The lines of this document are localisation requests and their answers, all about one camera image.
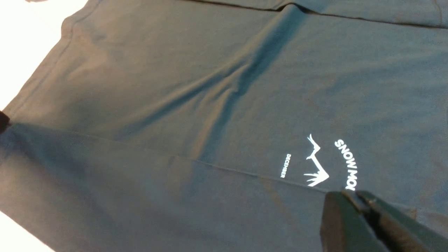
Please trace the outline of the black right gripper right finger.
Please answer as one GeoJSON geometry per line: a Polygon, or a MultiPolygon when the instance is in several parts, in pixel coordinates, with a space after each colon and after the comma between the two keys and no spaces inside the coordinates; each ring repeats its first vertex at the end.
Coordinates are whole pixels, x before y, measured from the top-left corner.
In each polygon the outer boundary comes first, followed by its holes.
{"type": "Polygon", "coordinates": [[[369,227],[389,252],[446,252],[447,239],[365,190],[355,192],[369,227]]]}

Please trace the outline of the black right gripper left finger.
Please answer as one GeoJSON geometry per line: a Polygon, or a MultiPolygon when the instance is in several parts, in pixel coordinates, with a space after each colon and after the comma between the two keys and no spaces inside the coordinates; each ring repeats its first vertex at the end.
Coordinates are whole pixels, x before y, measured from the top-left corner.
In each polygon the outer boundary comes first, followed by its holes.
{"type": "Polygon", "coordinates": [[[326,193],[320,226],[323,252],[387,252],[346,191],[326,193]]]}

